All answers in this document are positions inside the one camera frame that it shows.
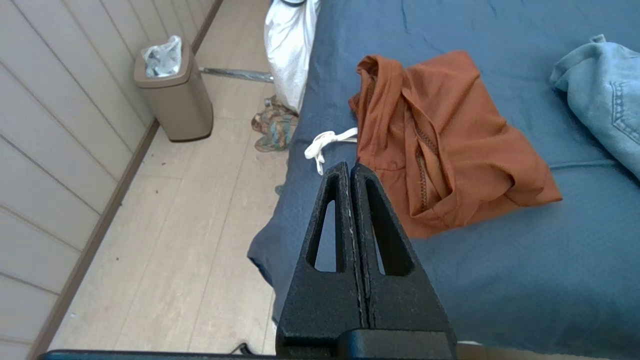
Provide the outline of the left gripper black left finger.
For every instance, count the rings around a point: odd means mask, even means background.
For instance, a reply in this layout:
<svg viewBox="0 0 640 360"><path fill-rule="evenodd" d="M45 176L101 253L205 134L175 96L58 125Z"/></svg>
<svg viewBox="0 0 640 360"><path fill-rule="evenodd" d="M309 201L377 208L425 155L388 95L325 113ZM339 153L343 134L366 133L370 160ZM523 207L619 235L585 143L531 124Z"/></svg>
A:
<svg viewBox="0 0 640 360"><path fill-rule="evenodd" d="M334 203L334 272L316 268L329 203ZM358 252L349 168L345 162L339 162L323 175L311 212L278 321L278 356L336 357L340 336L363 326Z"/></svg>

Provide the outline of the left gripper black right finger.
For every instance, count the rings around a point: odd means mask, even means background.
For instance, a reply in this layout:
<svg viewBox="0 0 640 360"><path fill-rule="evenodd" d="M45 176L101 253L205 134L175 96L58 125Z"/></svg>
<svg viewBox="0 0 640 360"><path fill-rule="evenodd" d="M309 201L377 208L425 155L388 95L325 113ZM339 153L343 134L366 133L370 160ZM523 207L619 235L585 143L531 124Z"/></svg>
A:
<svg viewBox="0 0 640 360"><path fill-rule="evenodd" d="M453 327L382 183L357 162L350 185L364 306L350 356L455 359Z"/></svg>

